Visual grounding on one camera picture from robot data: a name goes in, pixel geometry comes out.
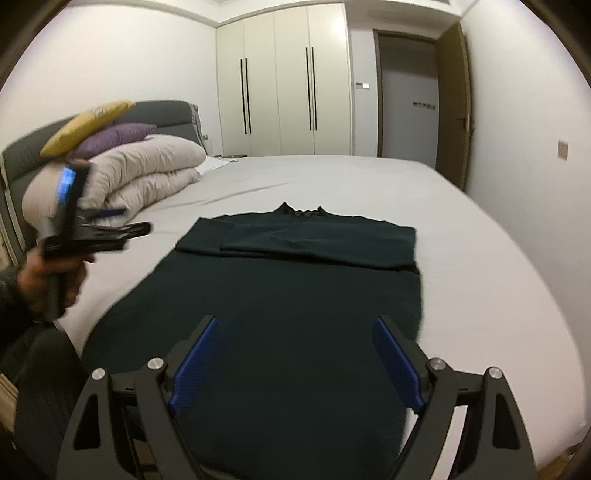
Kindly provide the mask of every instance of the wardrobe door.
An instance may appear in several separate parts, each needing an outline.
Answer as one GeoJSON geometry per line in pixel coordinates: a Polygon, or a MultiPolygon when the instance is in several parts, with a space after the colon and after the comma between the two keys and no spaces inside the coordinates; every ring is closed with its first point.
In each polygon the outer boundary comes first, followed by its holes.
{"type": "Polygon", "coordinates": [[[275,15],[277,100],[283,155],[314,154],[311,50],[306,7],[275,15]]]}
{"type": "Polygon", "coordinates": [[[224,155],[249,154],[244,86],[244,26],[234,22],[217,29],[217,94],[224,155]]]}
{"type": "Polygon", "coordinates": [[[307,7],[314,86],[314,152],[351,154],[351,98],[345,7],[307,7]]]}
{"type": "Polygon", "coordinates": [[[280,155],[273,13],[242,22],[250,155],[280,155]]]}

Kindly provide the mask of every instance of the yellow pillow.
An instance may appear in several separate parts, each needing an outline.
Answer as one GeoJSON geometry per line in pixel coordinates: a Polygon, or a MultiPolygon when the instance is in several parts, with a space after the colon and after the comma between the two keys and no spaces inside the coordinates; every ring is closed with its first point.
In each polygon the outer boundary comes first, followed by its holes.
{"type": "Polygon", "coordinates": [[[45,146],[39,155],[42,157],[57,157],[72,150],[76,145],[91,136],[94,132],[112,122],[119,115],[132,108],[135,102],[119,100],[95,106],[87,112],[75,116],[61,127],[45,146]]]}

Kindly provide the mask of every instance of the wall outlet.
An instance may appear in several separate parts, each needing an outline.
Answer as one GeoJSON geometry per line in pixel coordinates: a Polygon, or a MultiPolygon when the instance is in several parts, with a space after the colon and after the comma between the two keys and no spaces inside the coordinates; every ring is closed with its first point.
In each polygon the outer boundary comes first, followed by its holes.
{"type": "Polygon", "coordinates": [[[558,141],[558,157],[567,160],[569,157],[569,143],[563,140],[558,141]]]}

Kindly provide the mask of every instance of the dark green sweater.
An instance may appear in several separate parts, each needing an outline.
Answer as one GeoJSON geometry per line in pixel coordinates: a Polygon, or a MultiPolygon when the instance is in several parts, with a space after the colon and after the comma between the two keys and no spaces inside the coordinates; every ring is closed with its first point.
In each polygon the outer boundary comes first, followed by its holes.
{"type": "Polygon", "coordinates": [[[415,230],[322,209],[200,219],[92,332],[87,369],[166,356],[206,314],[225,337],[178,423],[203,463],[252,480],[386,478],[406,410],[371,340],[421,317],[415,230]]]}

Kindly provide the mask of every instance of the black device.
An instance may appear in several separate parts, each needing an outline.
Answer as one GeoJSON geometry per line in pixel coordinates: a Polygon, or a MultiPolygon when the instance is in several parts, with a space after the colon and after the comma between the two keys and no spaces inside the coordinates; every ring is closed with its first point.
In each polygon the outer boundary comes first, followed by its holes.
{"type": "MultiPolygon", "coordinates": [[[[499,368],[478,375],[455,371],[440,358],[428,359],[386,315],[374,320],[372,334],[402,402],[418,415],[384,480],[431,478],[457,406],[467,406],[467,415],[450,479],[535,480],[523,419],[499,368]]],[[[176,421],[178,412],[192,403],[221,338],[220,320],[206,316],[166,359],[153,358],[123,374],[94,370],[70,419],[57,480],[143,479],[145,471],[158,471],[163,480],[230,478],[204,470],[186,448],[176,421]],[[138,407],[155,465],[138,460],[128,406],[138,407]]]]}
{"type": "MultiPolygon", "coordinates": [[[[148,235],[149,222],[132,223],[122,227],[92,225],[91,221],[107,216],[122,215],[125,209],[78,208],[92,163],[84,160],[69,161],[57,187],[57,210],[53,218],[44,218],[39,228],[39,247],[43,258],[69,257],[123,250],[127,240],[148,235]]],[[[48,296],[45,320],[53,322],[64,315],[64,297],[67,275],[48,278],[48,296]]]]}

